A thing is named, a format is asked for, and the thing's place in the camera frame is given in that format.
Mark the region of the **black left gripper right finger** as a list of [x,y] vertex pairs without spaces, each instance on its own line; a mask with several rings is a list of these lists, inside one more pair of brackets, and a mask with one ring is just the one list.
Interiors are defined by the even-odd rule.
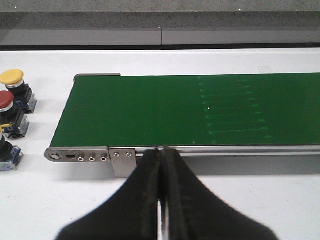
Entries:
[[266,226],[213,194],[172,148],[162,152],[161,167],[171,240],[275,240]]

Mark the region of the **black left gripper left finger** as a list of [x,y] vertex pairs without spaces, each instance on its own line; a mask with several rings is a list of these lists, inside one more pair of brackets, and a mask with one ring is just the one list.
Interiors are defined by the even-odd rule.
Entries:
[[146,150],[123,186],[100,207],[64,227],[59,240],[156,240],[160,151]]

